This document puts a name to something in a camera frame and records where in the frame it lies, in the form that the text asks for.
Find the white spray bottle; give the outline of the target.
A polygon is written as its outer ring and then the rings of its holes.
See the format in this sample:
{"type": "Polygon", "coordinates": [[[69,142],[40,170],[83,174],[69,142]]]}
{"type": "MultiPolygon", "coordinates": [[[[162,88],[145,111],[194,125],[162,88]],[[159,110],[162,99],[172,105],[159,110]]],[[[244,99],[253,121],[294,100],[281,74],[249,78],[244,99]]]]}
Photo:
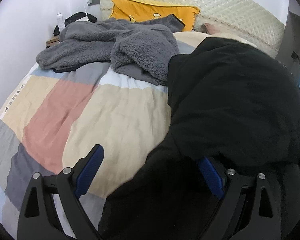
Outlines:
{"type": "Polygon", "coordinates": [[[62,13],[60,12],[57,14],[57,24],[59,32],[61,32],[65,28],[65,20],[62,13]]]}

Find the patchwork colour-block duvet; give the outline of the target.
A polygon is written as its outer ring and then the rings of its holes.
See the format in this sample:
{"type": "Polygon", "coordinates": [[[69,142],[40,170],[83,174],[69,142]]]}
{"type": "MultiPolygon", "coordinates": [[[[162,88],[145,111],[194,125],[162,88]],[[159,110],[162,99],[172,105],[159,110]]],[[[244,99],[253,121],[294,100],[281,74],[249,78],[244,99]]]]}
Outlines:
{"type": "Polygon", "coordinates": [[[143,165],[165,137],[167,88],[113,71],[107,62],[55,73],[34,65],[0,110],[0,223],[17,236],[31,176],[58,174],[104,148],[104,161],[80,202],[98,225],[105,198],[143,165]]]}

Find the grey fleece jacket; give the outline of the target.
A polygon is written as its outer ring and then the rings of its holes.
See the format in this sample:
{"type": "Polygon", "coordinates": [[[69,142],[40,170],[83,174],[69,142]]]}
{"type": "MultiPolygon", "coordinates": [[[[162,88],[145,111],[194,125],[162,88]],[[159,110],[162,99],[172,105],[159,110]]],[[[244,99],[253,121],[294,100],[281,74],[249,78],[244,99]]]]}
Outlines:
{"type": "Polygon", "coordinates": [[[57,73],[109,62],[119,74],[164,86],[168,63],[179,54],[173,34],[184,27],[174,14],[134,23],[115,18],[74,22],[61,31],[58,44],[37,55],[36,62],[40,68],[57,73]]]}

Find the yellow cushion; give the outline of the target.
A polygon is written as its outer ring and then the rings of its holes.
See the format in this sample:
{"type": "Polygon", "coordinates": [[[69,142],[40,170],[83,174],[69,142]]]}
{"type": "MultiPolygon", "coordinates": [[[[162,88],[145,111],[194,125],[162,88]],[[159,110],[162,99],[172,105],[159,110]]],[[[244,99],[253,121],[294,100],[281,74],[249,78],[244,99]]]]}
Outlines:
{"type": "Polygon", "coordinates": [[[142,22],[176,16],[183,24],[183,31],[191,31],[195,18],[200,13],[198,7],[192,5],[170,4],[153,0],[111,0],[113,7],[111,17],[130,22],[142,22]]]}

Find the grey white shelf unit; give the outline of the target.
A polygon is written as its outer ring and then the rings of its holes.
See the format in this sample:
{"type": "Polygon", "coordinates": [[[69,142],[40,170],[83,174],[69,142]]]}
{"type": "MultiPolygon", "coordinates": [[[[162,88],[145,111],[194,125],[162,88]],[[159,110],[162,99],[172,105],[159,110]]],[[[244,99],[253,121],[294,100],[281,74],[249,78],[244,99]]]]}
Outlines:
{"type": "Polygon", "coordinates": [[[283,40],[276,56],[298,80],[300,77],[300,16],[288,13],[283,40]]]}

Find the black bag on nightstand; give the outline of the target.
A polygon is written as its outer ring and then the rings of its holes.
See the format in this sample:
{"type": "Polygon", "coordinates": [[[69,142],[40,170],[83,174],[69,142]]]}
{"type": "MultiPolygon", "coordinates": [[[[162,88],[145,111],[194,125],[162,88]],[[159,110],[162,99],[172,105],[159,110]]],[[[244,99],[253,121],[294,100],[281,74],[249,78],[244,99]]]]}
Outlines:
{"type": "MultiPolygon", "coordinates": [[[[65,20],[65,27],[66,27],[71,23],[81,22],[81,21],[95,23],[97,21],[97,18],[95,16],[85,13],[85,12],[77,12],[77,13],[71,15],[69,18],[64,18],[64,20],[65,20]]],[[[58,24],[57,24],[53,31],[53,35],[58,36],[59,34],[60,34],[60,32],[59,32],[58,24]]]]}

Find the black puffer jacket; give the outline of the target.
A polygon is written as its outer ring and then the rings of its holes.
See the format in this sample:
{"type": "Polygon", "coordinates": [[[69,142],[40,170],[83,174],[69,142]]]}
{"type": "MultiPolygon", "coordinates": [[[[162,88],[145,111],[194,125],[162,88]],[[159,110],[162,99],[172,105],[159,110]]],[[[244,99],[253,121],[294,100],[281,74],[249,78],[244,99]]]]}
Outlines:
{"type": "Polygon", "coordinates": [[[111,193],[103,239],[198,239],[219,201],[199,162],[264,173],[282,239],[300,236],[300,88],[279,62],[241,42],[206,38],[168,66],[171,123],[135,176],[111,193]]]}

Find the cream quilted headboard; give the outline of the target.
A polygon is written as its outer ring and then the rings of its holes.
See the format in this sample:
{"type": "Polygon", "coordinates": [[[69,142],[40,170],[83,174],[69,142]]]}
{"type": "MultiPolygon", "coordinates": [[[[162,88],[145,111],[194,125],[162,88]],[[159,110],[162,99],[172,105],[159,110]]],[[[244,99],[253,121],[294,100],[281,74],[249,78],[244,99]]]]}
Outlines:
{"type": "MultiPolygon", "coordinates": [[[[279,52],[285,25],[253,0],[153,0],[169,5],[193,5],[200,9],[194,29],[209,23],[253,43],[272,58],[279,52]]],[[[101,0],[103,19],[110,16],[114,3],[101,0]]]]}

